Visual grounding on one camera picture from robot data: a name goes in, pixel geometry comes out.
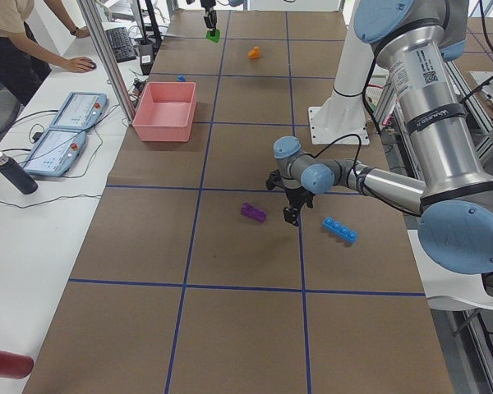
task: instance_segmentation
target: label on robot arm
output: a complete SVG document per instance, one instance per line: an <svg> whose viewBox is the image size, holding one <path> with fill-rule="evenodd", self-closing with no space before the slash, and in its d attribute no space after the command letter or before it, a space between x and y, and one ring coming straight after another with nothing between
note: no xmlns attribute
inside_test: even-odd
<svg viewBox="0 0 493 394"><path fill-rule="evenodd" d="M439 56L433 46L426 45L405 53L402 60L393 64L390 74L399 99L412 89L447 81Z"/></svg>

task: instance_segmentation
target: orange toy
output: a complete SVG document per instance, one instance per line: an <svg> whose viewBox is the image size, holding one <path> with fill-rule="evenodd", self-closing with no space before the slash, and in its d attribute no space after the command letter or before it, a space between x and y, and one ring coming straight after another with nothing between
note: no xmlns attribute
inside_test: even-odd
<svg viewBox="0 0 493 394"><path fill-rule="evenodd" d="M259 59L261 57L260 47L254 47L249 53L249 59Z"/></svg>

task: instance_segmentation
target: black bottle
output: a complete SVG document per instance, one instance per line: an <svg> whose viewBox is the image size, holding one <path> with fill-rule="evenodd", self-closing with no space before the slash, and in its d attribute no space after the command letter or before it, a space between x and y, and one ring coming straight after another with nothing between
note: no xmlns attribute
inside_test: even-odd
<svg viewBox="0 0 493 394"><path fill-rule="evenodd" d="M30 195L39 188L24 168L14 158L6 156L3 152L0 152L0 172L25 195Z"/></svg>

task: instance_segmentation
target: pink plastic basket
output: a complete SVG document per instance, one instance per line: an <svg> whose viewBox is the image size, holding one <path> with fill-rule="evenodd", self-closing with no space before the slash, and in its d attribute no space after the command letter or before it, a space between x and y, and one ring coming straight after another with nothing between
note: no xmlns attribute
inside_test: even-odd
<svg viewBox="0 0 493 394"><path fill-rule="evenodd" d="M143 141L186 142L195 110L194 82L148 82L133 127Z"/></svg>

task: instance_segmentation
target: beige shirt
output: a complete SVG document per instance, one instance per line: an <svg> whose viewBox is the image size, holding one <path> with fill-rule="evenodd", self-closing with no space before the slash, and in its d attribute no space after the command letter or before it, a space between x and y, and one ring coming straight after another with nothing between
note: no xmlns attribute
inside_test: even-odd
<svg viewBox="0 0 493 394"><path fill-rule="evenodd" d="M0 0L0 37L23 32L34 5L35 0Z"/></svg>

